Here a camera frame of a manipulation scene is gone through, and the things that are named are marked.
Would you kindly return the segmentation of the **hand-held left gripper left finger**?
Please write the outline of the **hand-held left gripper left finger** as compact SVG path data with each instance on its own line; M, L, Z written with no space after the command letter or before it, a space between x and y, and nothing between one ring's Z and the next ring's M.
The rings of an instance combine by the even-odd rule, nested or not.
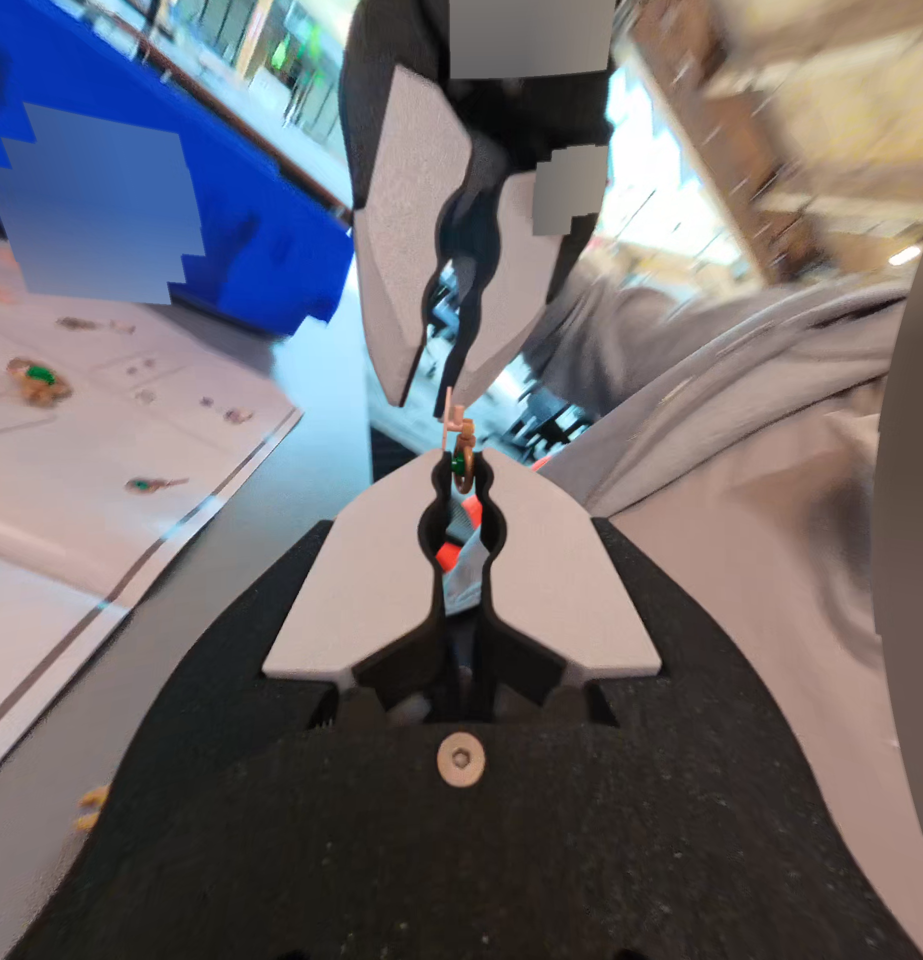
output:
M266 678L356 683L358 668L422 626L441 582L420 522L442 462L442 450L415 457L337 515L263 662Z

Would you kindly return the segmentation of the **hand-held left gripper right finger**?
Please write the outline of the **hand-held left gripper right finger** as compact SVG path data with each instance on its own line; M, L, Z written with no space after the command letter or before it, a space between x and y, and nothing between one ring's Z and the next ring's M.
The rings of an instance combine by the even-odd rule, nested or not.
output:
M496 450L481 456L489 660L503 683L654 677L661 658L592 517Z

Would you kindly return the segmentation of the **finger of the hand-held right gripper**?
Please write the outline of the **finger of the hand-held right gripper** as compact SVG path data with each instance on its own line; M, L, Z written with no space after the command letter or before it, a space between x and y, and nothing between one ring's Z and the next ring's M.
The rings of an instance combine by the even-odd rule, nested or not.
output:
M440 224L472 153L441 87L397 65L367 199L353 218L364 340L391 406L402 406L411 388L439 269Z
M458 372L444 368L438 418L479 400L521 353L547 305L564 236L535 233L536 185L534 175L514 175L503 184L497 267L479 294L476 332Z

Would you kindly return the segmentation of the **pink petal piece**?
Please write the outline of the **pink petal piece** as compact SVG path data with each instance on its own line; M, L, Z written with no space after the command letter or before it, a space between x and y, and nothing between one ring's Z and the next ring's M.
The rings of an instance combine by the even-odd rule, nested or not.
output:
M455 434L456 442L462 447L474 448L476 443L474 421L465 414L466 407L454 403L453 388L448 387L445 392L442 418L442 450L447 450L449 434Z

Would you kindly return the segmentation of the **person's right forearm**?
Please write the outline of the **person's right forearm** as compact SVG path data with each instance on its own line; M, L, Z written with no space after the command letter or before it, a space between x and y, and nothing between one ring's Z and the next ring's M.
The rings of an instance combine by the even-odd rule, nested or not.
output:
M727 299L679 298L593 255L577 260L521 350L532 377L596 422L716 338L771 308L784 317L851 294L904 303L914 271L885 269L767 286Z

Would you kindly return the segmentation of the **orange object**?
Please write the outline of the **orange object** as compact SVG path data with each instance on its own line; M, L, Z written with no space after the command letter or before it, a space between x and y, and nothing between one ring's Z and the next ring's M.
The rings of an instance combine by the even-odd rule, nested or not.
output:
M474 492L452 500L445 540L435 554L444 572L455 568L463 546L479 532L482 518L482 503Z

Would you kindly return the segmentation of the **blue plastic bin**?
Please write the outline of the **blue plastic bin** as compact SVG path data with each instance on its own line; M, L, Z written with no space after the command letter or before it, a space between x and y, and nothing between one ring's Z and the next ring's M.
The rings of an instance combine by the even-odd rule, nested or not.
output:
M328 322L348 229L52 2L0 2L0 227L31 293Z

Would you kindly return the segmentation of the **instruction booklet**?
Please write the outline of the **instruction booklet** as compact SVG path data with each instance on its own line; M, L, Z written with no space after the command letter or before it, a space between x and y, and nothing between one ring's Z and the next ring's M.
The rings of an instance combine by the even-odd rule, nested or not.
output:
M0 241L0 765L302 416L149 306L29 293Z

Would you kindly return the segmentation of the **small gold clip piece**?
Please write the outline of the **small gold clip piece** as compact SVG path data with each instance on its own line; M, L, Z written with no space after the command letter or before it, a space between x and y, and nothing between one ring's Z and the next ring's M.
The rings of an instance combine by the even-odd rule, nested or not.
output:
M95 829L110 794L111 782L95 786L78 801L79 815L73 828L79 834L88 834Z

